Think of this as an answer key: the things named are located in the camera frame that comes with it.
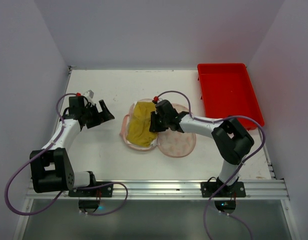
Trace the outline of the mustard yellow bra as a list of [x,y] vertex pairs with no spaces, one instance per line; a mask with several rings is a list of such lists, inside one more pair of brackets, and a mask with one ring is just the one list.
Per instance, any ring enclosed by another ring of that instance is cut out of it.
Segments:
[[158,137],[157,133],[150,132],[151,112],[155,105],[151,101],[138,101],[134,104],[129,118],[126,140],[138,147],[149,148]]

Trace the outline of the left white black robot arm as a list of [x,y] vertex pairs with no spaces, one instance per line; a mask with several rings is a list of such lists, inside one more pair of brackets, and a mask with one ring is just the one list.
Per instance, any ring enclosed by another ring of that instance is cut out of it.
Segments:
[[101,111],[98,111],[89,96],[69,97],[69,106],[63,111],[52,139],[41,150],[34,150],[30,154],[35,192],[64,192],[96,185],[92,171],[73,170],[68,150],[83,128],[94,128],[115,119],[102,99],[99,105]]

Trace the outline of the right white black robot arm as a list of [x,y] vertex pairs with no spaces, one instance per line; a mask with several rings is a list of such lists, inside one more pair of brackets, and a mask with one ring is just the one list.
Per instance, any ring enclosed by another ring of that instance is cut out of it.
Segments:
[[188,111],[178,112],[168,100],[153,100],[153,103],[155,110],[151,112],[150,132],[171,130],[213,139],[223,158],[218,181],[227,186],[238,181],[238,167],[250,152],[254,140],[237,118],[196,118]]

